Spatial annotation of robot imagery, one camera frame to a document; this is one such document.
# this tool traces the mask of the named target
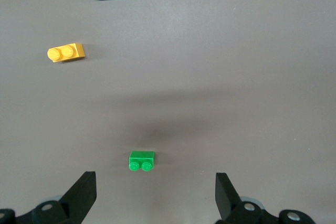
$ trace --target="silver screw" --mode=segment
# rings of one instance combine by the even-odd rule
[[[296,213],[294,212],[289,212],[287,213],[287,217],[291,220],[295,220],[295,221],[299,221],[300,220],[300,216],[298,216]]]
[[[47,211],[47,210],[49,210],[49,209],[51,209],[51,208],[52,208],[52,205],[51,205],[51,204],[46,204],[46,205],[42,206],[41,210],[42,210],[42,211]]]
[[[248,211],[254,211],[256,209],[251,203],[246,203],[244,207]]]

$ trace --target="gray table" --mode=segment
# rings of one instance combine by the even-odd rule
[[[336,0],[0,0],[0,208],[97,172],[89,223],[214,223],[215,173],[335,223]],[[47,50],[83,43],[86,58]],[[156,151],[131,172],[132,150]]]

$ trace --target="lego brick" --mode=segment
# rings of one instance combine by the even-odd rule
[[[154,155],[154,152],[132,151],[129,169],[136,172],[141,168],[145,172],[149,172],[154,168]]]
[[[76,58],[85,57],[83,45],[79,43],[50,48],[47,54],[49,59],[53,62],[73,60]]]

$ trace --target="green lego brick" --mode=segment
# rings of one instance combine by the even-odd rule
[[[130,155],[130,170],[136,172],[139,168],[149,172],[154,168],[155,152],[132,151]]]

